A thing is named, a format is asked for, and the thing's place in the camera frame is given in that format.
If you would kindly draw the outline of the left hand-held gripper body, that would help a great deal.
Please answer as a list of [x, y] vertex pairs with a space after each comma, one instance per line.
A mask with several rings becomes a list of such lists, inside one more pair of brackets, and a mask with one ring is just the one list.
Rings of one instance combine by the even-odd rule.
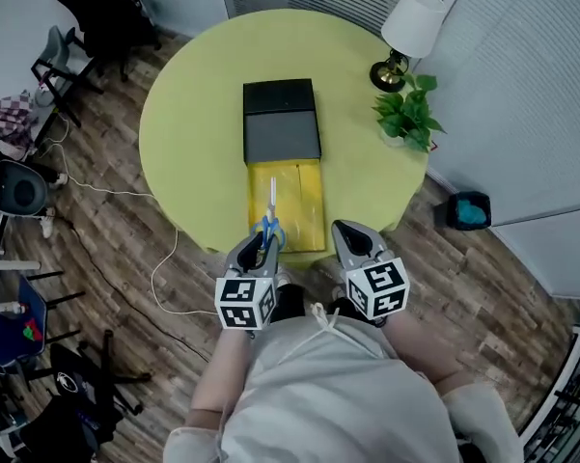
[[229, 268], [216, 280], [214, 305], [224, 329], [260, 331], [277, 305], [274, 274], [262, 276]]

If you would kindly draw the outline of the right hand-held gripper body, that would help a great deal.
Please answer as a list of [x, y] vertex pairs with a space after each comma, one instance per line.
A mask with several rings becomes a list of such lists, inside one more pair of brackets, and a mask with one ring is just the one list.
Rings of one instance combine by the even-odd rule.
[[376, 261], [345, 272], [347, 298], [366, 319], [406, 308], [410, 282], [401, 258]]

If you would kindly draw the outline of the blue-handled scissors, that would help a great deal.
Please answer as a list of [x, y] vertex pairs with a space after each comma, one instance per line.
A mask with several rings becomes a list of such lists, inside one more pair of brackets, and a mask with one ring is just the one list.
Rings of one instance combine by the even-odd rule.
[[272, 237], [276, 236], [279, 240], [280, 249], [286, 245], [286, 234], [281, 226], [280, 220], [276, 216], [276, 195], [277, 184], [276, 177], [270, 179], [269, 199], [266, 207], [266, 213], [263, 218], [255, 223], [251, 228], [251, 233], [260, 233], [262, 235], [261, 250], [267, 250], [271, 243]]

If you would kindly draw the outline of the yellow box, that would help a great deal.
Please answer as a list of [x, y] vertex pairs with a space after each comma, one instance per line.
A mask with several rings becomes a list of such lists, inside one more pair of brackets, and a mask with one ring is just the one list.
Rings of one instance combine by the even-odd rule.
[[276, 177], [276, 216], [286, 234], [282, 251], [324, 251], [321, 142], [312, 80], [245, 84], [242, 118], [249, 226], [265, 215], [270, 179]]

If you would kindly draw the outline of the person's left forearm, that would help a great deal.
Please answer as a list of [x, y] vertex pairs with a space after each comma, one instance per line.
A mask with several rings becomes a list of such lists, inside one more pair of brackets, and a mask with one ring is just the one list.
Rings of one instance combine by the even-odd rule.
[[218, 423], [235, 408], [250, 365], [251, 339], [243, 330], [223, 330], [191, 399], [189, 420]]

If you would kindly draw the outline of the person's right forearm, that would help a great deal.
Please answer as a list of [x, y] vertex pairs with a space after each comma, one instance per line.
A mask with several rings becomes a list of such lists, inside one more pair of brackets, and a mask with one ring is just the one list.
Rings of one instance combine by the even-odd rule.
[[389, 315], [381, 331], [399, 358], [422, 373], [441, 395], [473, 382], [453, 349], [408, 311]]

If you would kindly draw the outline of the person's black trousers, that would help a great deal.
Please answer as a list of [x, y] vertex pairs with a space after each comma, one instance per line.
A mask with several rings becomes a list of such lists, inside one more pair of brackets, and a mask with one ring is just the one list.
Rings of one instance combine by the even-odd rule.
[[[299, 285], [287, 284], [277, 289], [278, 303], [272, 311], [270, 323], [286, 320], [294, 317], [304, 316], [304, 288]], [[326, 306], [326, 313], [333, 314], [335, 311], [339, 315], [353, 318], [371, 324], [376, 328], [381, 328], [386, 324], [387, 318], [377, 320], [366, 319], [345, 296], [345, 292], [340, 286], [333, 289], [333, 301]]]

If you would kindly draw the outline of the black trash bin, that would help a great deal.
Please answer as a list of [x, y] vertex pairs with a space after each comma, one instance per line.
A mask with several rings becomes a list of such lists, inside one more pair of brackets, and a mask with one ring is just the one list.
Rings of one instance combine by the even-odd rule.
[[453, 194], [447, 201], [446, 225], [463, 232], [489, 228], [491, 226], [489, 197], [478, 191]]

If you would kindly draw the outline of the person's white top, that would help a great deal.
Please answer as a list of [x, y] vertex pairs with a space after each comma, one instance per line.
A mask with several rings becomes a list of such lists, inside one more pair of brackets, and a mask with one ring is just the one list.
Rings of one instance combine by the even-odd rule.
[[204, 425], [188, 412], [163, 463], [523, 463], [492, 386], [441, 395], [381, 328], [321, 305], [269, 325], [234, 410]]

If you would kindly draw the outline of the round yellow-green table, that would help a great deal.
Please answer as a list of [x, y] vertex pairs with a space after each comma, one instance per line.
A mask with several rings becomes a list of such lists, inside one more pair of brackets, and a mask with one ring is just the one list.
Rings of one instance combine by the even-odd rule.
[[205, 249], [225, 253], [244, 238], [243, 86], [308, 78], [326, 220], [395, 226], [422, 185], [428, 158], [383, 142], [369, 71], [387, 52], [351, 22], [290, 9], [235, 17], [191, 40], [155, 79], [139, 127], [146, 182], [166, 216]]

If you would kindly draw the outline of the blue seat chair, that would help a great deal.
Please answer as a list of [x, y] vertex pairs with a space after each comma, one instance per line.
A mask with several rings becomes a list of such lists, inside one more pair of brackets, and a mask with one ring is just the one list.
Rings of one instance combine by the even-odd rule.
[[[40, 356], [48, 343], [68, 339], [80, 333], [69, 331], [63, 335], [50, 338], [47, 335], [48, 313], [59, 305], [83, 297], [86, 292], [78, 291], [63, 297], [46, 300], [34, 287], [34, 282], [62, 276], [63, 271], [55, 271], [33, 276], [19, 277], [17, 304], [23, 307], [20, 313], [0, 312], [0, 368], [6, 370], [20, 361]], [[35, 318], [39, 328], [44, 332], [43, 341], [30, 341], [23, 334], [24, 323]]]

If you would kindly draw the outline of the white shade table lamp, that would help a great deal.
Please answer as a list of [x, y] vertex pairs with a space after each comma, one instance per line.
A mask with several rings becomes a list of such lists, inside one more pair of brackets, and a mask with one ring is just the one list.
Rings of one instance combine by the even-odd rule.
[[372, 83], [385, 93], [399, 92], [411, 59], [427, 57], [447, 13], [443, 0], [399, 0], [380, 29], [389, 57], [370, 70]]

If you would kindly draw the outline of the black office chair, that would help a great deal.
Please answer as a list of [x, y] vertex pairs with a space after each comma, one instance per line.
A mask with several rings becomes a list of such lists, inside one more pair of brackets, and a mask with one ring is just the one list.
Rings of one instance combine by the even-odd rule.
[[122, 81], [132, 48], [161, 48], [157, 32], [144, 14], [141, 0], [57, 0], [75, 17], [83, 34], [82, 46], [91, 58], [118, 61]]

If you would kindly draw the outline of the checked cloth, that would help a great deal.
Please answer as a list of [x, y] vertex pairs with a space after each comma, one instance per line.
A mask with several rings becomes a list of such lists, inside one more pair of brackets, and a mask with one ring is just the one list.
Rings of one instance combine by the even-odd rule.
[[0, 98], [0, 153], [23, 159], [34, 144], [34, 100], [27, 91]]

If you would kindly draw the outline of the grey chair black frame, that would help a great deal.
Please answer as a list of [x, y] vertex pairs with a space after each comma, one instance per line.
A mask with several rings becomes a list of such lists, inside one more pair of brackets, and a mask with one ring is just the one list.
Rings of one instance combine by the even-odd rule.
[[101, 95], [103, 90], [88, 79], [84, 69], [75, 71], [69, 67], [72, 44], [84, 50], [84, 43], [75, 35], [74, 28], [63, 35], [57, 26], [52, 26], [45, 48], [31, 66], [31, 71], [38, 84], [34, 93], [35, 105], [43, 108], [53, 106], [80, 127], [81, 121], [68, 105], [69, 92], [80, 88]]

